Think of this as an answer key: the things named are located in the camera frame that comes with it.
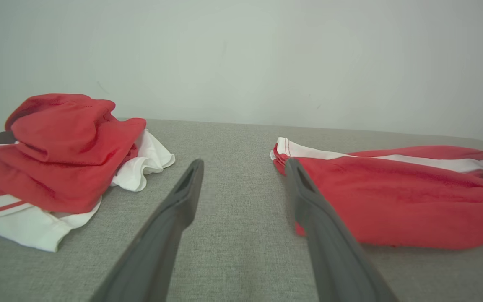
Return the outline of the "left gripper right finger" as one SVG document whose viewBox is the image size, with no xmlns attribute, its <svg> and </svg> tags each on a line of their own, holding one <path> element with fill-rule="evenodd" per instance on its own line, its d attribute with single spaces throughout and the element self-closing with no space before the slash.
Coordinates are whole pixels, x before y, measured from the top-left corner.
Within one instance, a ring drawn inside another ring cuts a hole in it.
<svg viewBox="0 0 483 302">
<path fill-rule="evenodd" d="M 319 300 L 396 302 L 396 294 L 301 163 L 288 159 L 285 172 L 295 221 L 306 233 Z"/>
</svg>

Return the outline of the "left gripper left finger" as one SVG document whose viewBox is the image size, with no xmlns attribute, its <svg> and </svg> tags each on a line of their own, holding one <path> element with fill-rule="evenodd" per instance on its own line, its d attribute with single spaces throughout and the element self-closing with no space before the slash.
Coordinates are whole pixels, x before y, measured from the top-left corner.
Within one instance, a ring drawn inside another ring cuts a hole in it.
<svg viewBox="0 0 483 302">
<path fill-rule="evenodd" d="M 195 219 L 204 162 L 194 160 L 146 220 L 92 302 L 164 302 L 184 230 Z"/>
</svg>

